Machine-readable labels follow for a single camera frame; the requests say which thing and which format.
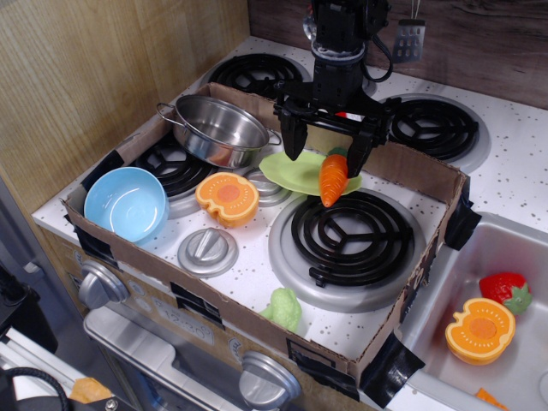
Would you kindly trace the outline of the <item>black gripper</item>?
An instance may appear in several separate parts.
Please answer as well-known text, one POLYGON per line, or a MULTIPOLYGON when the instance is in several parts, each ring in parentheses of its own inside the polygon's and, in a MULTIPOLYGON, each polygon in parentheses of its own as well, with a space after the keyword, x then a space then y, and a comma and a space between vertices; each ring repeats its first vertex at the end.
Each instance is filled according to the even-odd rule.
POLYGON ((295 161, 307 141, 307 127, 353 134, 347 152, 348 178, 357 177, 372 149, 384 144, 388 121, 402 102, 379 102, 362 90, 364 78, 375 81, 366 66, 366 52, 326 55, 314 52, 313 79, 276 84, 275 114, 280 121, 285 154, 295 161), (364 116, 361 122, 337 116, 348 112, 364 116))

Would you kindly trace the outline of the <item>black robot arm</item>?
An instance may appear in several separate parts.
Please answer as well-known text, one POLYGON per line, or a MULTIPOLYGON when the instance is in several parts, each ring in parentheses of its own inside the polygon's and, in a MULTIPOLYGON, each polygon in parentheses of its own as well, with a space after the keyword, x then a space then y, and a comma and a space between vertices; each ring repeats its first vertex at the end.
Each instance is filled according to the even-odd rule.
POLYGON ((311 52, 314 57, 310 82, 280 81, 276 84, 277 116, 286 155, 296 160, 307 141, 307 128, 324 128, 351 137, 347 153, 348 177, 357 176, 373 148, 383 145, 389 120, 399 98, 379 102, 367 96, 363 81, 369 74, 369 44, 386 48, 378 32, 387 26, 390 5, 386 1, 314 1, 316 27, 311 52))

